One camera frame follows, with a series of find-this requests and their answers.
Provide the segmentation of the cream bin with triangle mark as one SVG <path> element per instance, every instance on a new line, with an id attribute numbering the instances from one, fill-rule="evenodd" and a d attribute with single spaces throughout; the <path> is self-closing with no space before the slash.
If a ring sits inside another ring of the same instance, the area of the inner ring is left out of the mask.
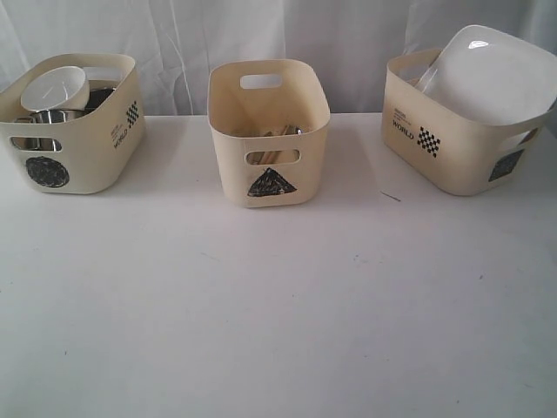
<path id="1" fill-rule="evenodd" d="M 212 70 L 208 121 L 225 196 L 248 208 L 288 206 L 319 189 L 330 108 L 314 69 L 292 59 L 240 61 Z M 263 137 L 286 125 L 304 133 Z M 272 165 L 251 152 L 282 151 Z"/>

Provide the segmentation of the cream bin with square mark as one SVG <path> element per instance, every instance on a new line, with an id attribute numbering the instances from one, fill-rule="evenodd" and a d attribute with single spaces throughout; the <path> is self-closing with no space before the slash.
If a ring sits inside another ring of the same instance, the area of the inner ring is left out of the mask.
<path id="1" fill-rule="evenodd" d="M 399 74 L 432 64 L 440 49 L 395 57 L 386 65 L 381 137 L 386 146 L 440 190 L 473 196 L 513 179 L 550 111 L 510 125 L 483 125 L 461 117 Z"/>

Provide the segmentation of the white ceramic bowl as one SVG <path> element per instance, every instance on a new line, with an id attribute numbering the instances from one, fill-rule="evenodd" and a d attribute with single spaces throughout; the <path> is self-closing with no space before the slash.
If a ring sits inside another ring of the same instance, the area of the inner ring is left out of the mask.
<path id="1" fill-rule="evenodd" d="M 62 66 L 33 79 L 23 90 L 27 111 L 83 110 L 90 98 L 89 79 L 81 67 Z"/>

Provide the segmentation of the steel mug with handle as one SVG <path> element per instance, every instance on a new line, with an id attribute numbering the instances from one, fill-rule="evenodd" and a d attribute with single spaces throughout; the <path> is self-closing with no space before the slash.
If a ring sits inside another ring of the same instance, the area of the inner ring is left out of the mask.
<path id="1" fill-rule="evenodd" d="M 70 122 L 86 115 L 84 110 L 51 109 L 35 111 L 27 116 L 16 118 L 14 123 L 23 124 L 59 124 Z"/>

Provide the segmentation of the white square plate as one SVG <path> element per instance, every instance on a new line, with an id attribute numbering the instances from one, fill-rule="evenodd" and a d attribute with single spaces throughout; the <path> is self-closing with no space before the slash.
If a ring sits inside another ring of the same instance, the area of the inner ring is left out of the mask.
<path id="1" fill-rule="evenodd" d="M 481 25 L 461 29 L 416 84 L 436 103 L 485 125 L 511 125 L 556 101 L 556 56 Z"/>

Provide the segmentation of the stainless steel bowl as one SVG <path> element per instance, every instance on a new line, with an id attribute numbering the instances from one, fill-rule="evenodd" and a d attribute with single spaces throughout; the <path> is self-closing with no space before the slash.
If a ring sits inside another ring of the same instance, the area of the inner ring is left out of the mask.
<path id="1" fill-rule="evenodd" d="M 63 149 L 54 138 L 12 137 L 10 142 L 22 151 L 60 152 Z"/>

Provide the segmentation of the white backdrop curtain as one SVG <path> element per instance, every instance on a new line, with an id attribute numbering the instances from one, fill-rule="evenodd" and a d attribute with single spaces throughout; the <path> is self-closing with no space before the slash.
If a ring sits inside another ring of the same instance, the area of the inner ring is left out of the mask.
<path id="1" fill-rule="evenodd" d="M 470 24 L 556 49 L 553 1 L 4 1 L 1 85 L 47 57 L 119 53 L 137 62 L 148 114 L 193 115 L 215 67 L 290 58 L 315 70 L 333 111 L 378 111 L 389 59 Z"/>

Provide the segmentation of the cream bin with circle mark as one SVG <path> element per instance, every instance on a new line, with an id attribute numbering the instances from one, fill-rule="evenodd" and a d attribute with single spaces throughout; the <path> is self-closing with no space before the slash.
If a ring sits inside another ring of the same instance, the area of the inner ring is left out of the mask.
<path id="1" fill-rule="evenodd" d="M 14 123 L 29 113 L 21 106 L 24 88 L 57 67 L 108 67 L 119 81 L 93 80 L 92 88 L 115 91 L 93 112 L 59 124 Z M 120 176 L 145 132 L 144 107 L 134 58 L 121 54 L 73 53 L 45 59 L 1 93 L 1 142 L 30 187 L 44 193 L 90 194 L 110 187 Z M 60 152 L 22 151 L 12 137 L 54 138 Z"/>

